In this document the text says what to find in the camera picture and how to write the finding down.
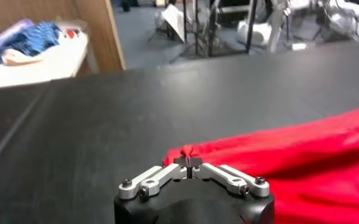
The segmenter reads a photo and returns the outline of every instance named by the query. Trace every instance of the screw head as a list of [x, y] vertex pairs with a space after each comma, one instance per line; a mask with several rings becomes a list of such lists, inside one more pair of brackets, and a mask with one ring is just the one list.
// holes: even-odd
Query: screw head
[[247, 185], [241, 186], [239, 191], [241, 195], [245, 195], [248, 192], [248, 186]]
[[125, 179], [123, 181], [123, 187], [130, 187], [132, 185], [132, 180], [131, 179]]
[[148, 197], [149, 190], [148, 190], [148, 188], [143, 186], [143, 187], [140, 188], [138, 193], [140, 194], [140, 197], [146, 198], [146, 197]]
[[255, 184], [264, 184], [266, 182], [266, 179], [264, 177], [256, 177], [255, 178]]

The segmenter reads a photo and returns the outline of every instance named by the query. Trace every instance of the red cloth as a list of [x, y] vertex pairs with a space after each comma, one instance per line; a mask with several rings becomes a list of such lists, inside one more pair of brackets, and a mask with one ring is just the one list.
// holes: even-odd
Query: red cloth
[[168, 152], [266, 177], [276, 223], [359, 223], [359, 109]]

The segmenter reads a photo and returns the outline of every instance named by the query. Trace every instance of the black table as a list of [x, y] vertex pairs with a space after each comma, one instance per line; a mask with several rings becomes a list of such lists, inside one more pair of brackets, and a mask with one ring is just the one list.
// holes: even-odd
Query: black table
[[15, 123], [22, 120], [21, 115], [27, 111], [26, 109], [40, 95], [45, 86], [46, 84], [40, 84], [17, 89], [0, 89], [0, 143], [2, 139], [7, 139], [5, 134], [13, 128]]
[[359, 44], [59, 80], [41, 90], [0, 154], [0, 223], [113, 223], [121, 180], [160, 164], [172, 147], [359, 107]]

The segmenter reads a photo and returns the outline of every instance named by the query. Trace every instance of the wooden panel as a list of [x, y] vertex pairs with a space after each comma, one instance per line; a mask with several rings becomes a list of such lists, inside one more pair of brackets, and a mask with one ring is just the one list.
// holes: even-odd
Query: wooden panel
[[0, 0], [0, 32], [24, 18], [34, 22], [75, 19], [77, 13], [70, 0]]
[[76, 74], [76, 77], [82, 77], [82, 76], [86, 76], [86, 75], [91, 75], [91, 69], [88, 65], [87, 58], [85, 58], [83, 60], [82, 64], [80, 65], [80, 68]]
[[75, 0], [75, 4], [80, 19], [88, 23], [91, 43], [101, 72], [125, 69], [110, 0]]

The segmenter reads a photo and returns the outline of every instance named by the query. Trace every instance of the blue fabric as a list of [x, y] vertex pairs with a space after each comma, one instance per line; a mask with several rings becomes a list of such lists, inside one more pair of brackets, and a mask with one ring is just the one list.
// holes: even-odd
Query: blue fabric
[[36, 56], [46, 49], [59, 45], [59, 27], [54, 23], [42, 22], [28, 27], [6, 39], [0, 47], [0, 63], [2, 54], [7, 49], [14, 49], [28, 56]]

